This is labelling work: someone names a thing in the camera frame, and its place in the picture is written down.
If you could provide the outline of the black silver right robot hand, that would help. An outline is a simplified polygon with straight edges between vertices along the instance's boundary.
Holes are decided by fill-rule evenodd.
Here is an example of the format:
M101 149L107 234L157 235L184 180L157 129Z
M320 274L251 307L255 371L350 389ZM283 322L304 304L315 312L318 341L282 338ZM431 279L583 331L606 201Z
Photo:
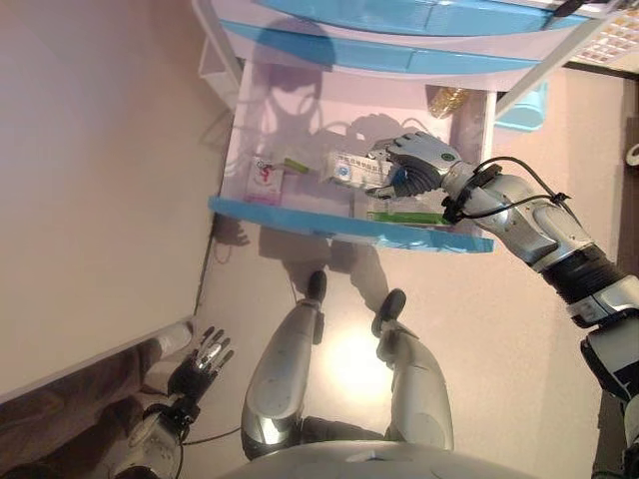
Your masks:
M455 148L422 131L379 141L372 152L395 166L395 176L387 185L365 192L378 200L410 198L439 190L453 166L462 162Z

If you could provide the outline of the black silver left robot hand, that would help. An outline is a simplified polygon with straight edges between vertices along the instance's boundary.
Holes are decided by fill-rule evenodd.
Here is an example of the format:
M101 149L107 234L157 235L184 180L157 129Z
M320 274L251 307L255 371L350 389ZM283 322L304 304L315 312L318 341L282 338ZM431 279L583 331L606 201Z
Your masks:
M234 356L231 339L221 328L211 326L199 344L174 370L168 380L168 395L198 402Z

